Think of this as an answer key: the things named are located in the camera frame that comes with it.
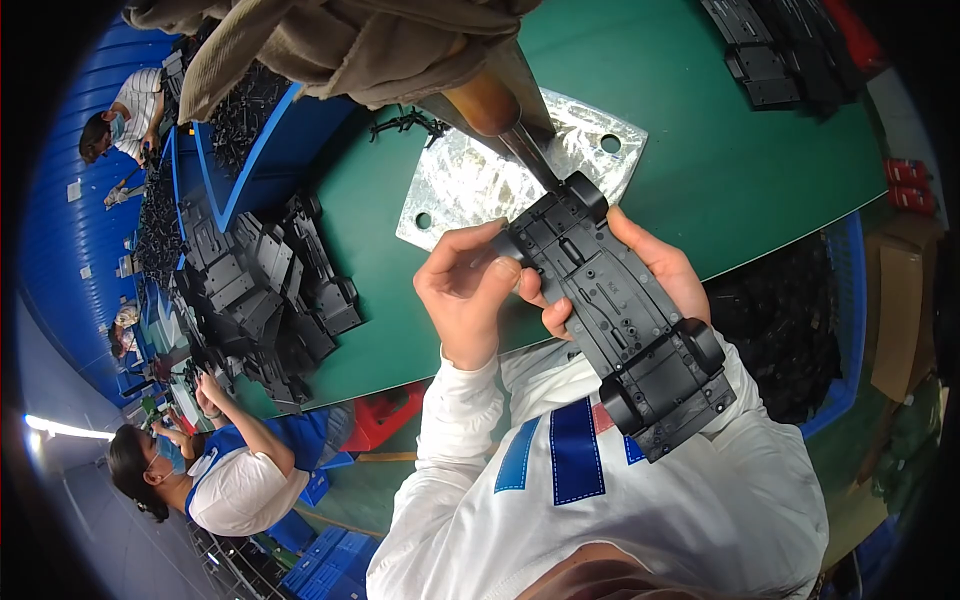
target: black plastic car chassis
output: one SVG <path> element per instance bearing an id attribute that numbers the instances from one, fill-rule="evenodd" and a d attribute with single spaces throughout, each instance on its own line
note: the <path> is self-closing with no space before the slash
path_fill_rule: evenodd
<path id="1" fill-rule="evenodd" d="M 535 268 L 547 301 L 572 301 L 566 328 L 602 379 L 604 407 L 653 463 L 736 396 L 709 326 L 683 318 L 643 261 L 610 233 L 607 208 L 578 171 L 492 246 Z"/>

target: blue face mask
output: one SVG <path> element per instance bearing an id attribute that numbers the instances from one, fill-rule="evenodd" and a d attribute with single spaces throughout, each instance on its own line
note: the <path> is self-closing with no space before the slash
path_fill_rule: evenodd
<path id="1" fill-rule="evenodd" d="M 150 468 L 158 456 L 162 456 L 173 465 L 173 470 L 167 473 L 160 481 L 165 480 L 170 475 L 186 473 L 186 463 L 183 460 L 183 454 L 181 454 L 180 449 L 170 441 L 170 438 L 166 436 L 156 436 L 156 456 L 154 460 L 150 461 L 150 464 L 147 465 L 147 469 Z"/>
<path id="2" fill-rule="evenodd" d="M 123 120 L 123 115 L 119 112 L 116 117 L 110 121 L 110 137 L 113 138 L 113 143 L 117 143 L 120 140 L 120 136 L 123 135 L 123 129 L 126 126 Z"/>

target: hair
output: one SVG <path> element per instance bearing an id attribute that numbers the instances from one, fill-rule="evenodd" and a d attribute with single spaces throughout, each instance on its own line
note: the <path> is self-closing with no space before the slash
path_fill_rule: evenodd
<path id="1" fill-rule="evenodd" d="M 97 144 L 109 133 L 110 123 L 104 121 L 104 112 L 100 111 L 87 119 L 84 132 L 80 134 L 80 158 L 84 164 L 93 164 L 100 156 Z"/>
<path id="2" fill-rule="evenodd" d="M 157 523 L 162 523 L 170 516 L 170 508 L 154 486 L 143 479 L 147 458 L 140 447 L 139 431 L 130 424 L 117 429 L 107 453 L 110 480 L 117 490 L 136 502 L 141 513 L 150 513 Z"/>
<path id="3" fill-rule="evenodd" d="M 110 354 L 113 354 L 113 358 L 120 358 L 120 354 L 123 352 L 123 347 L 120 346 L 120 340 L 117 338 L 116 327 L 113 324 L 110 324 L 107 327 L 107 340 L 110 342 Z"/>

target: red stool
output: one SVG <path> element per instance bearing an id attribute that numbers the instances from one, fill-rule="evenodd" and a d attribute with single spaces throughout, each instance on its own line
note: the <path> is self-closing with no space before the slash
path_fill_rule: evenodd
<path id="1" fill-rule="evenodd" d="M 403 406 L 385 395 L 363 396 L 354 400 L 356 424 L 353 433 L 340 449 L 345 452 L 373 450 L 394 435 L 411 417 L 423 407 L 426 388 L 419 381 L 403 386 L 407 401 Z"/>

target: factory worker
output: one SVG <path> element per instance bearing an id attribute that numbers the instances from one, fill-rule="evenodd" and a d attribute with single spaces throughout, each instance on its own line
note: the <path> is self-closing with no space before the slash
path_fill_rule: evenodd
<path id="1" fill-rule="evenodd" d="M 120 305 L 113 318 L 113 323 L 107 330 L 110 341 L 110 353 L 114 358 L 123 358 L 127 352 L 136 349 L 136 336 L 133 326 L 140 322 L 140 308 L 136 300 L 127 300 Z"/>
<path id="2" fill-rule="evenodd" d="M 80 134 L 80 157 L 93 164 L 107 155 L 110 146 L 143 165 L 146 148 L 160 145 L 160 122 L 163 119 L 163 92 L 160 91 L 160 69 L 134 71 L 120 86 L 107 110 L 91 116 Z"/>
<path id="3" fill-rule="evenodd" d="M 122 425 L 110 442 L 113 485 L 162 522 L 170 507 L 218 536 L 260 533 L 283 518 L 353 430 L 352 402 L 262 421 L 203 372 L 197 404 L 216 430 L 192 467 L 190 444 Z"/>
<path id="4" fill-rule="evenodd" d="M 710 323 L 680 250 L 616 206 L 608 223 L 684 317 Z M 536 271 L 511 258 L 478 261 L 501 227 L 446 233 L 414 277 L 441 366 L 423 402 L 417 470 L 367 571 L 368 597 L 806 598 L 827 548 L 824 498 L 800 430 L 767 417 L 736 349 L 714 332 L 737 400 L 650 464 L 565 341 L 570 300 L 548 305 Z M 563 339 L 498 362 L 497 310 L 518 283 Z M 488 461 L 504 408 L 498 366 L 512 428 Z"/>

